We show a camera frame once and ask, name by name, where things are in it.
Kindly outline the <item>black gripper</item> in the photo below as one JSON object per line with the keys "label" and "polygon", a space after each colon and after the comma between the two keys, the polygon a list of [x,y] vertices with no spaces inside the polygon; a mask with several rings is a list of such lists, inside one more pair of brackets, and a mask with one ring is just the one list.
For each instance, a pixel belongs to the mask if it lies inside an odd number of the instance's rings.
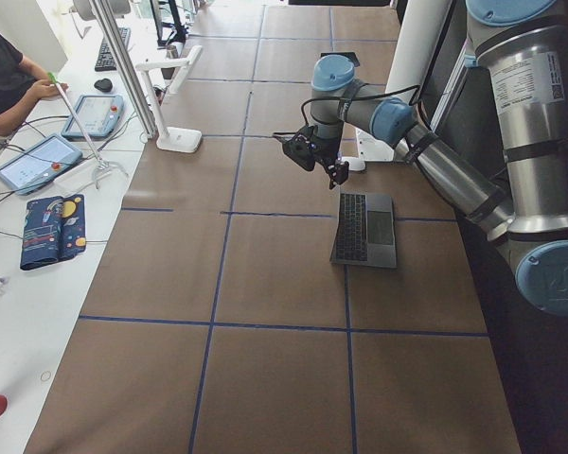
{"label": "black gripper", "polygon": [[328,188],[332,190],[348,179],[349,162],[341,161],[339,153],[342,133],[341,124],[306,125],[291,138],[281,140],[283,152],[307,171],[320,164],[328,174]]}

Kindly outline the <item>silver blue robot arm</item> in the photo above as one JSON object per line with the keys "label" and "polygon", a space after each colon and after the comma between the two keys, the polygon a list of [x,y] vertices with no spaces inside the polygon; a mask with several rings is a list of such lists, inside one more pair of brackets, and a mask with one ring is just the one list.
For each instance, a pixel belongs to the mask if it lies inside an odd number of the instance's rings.
{"label": "silver blue robot arm", "polygon": [[568,316],[568,105],[561,55],[568,10],[561,1],[469,1],[466,64],[485,68],[498,116],[510,189],[504,192],[422,126],[400,91],[378,93],[338,54],[313,69],[304,125],[280,132],[284,153],[331,186],[344,183],[345,125],[389,146],[405,142],[442,198],[496,244],[519,292],[544,312]]}

